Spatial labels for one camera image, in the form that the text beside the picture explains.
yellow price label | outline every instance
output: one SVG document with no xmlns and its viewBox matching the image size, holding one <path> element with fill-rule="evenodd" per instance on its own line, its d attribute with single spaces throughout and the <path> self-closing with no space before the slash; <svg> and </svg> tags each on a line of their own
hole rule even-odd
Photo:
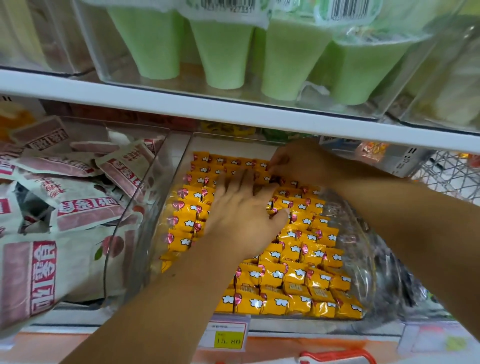
<svg viewBox="0 0 480 364">
<path fill-rule="evenodd" d="M 217 349 L 238 349 L 243 346 L 243 332 L 217 331 L 215 333 L 214 348 Z"/>
</svg>

hand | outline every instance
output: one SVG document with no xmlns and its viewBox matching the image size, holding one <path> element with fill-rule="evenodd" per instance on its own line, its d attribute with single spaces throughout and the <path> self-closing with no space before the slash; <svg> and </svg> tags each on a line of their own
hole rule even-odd
<svg viewBox="0 0 480 364">
<path fill-rule="evenodd" d="M 326 151 L 314 138 L 297 139 L 279 147 L 270 160 L 268 171 L 300 184 L 330 188 L 352 178 L 385 175 L 374 167 Z"/>
<path fill-rule="evenodd" d="M 205 234 L 232 244 L 242 260 L 260 254 L 288 222 L 289 209 L 269 217 L 266 206 L 278 184 L 264 187 L 253 195 L 253 170 L 239 170 L 228 185 L 225 175 L 217 181 L 215 200 L 210 209 Z"/>
</svg>

price tag holder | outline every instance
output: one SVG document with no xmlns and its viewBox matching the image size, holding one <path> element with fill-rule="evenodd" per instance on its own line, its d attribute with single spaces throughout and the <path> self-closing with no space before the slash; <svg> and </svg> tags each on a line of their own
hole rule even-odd
<svg viewBox="0 0 480 364">
<path fill-rule="evenodd" d="M 249 315 L 214 315 L 198 344 L 199 349 L 244 352 Z"/>
</svg>

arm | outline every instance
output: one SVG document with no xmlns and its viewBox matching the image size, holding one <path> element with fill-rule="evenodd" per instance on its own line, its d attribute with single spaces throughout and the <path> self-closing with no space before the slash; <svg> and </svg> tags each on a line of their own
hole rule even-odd
<svg viewBox="0 0 480 364">
<path fill-rule="evenodd" d="M 253 171 L 228 189 L 220 179 L 205 236 L 62 363 L 190 363 L 238 264 L 287 223 L 287 210 L 265 210 L 276 187 L 253 196 Z"/>
<path fill-rule="evenodd" d="M 348 200 L 397 257 L 480 339 L 480 208 L 302 139 L 277 150 L 274 174 Z"/>
</svg>

shelf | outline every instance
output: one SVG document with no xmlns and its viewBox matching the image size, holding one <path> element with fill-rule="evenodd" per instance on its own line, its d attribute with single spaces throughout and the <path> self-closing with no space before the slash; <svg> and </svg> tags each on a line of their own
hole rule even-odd
<svg viewBox="0 0 480 364">
<path fill-rule="evenodd" d="M 0 92 L 240 125 L 480 154 L 480 137 L 279 107 L 0 70 Z"/>
</svg>

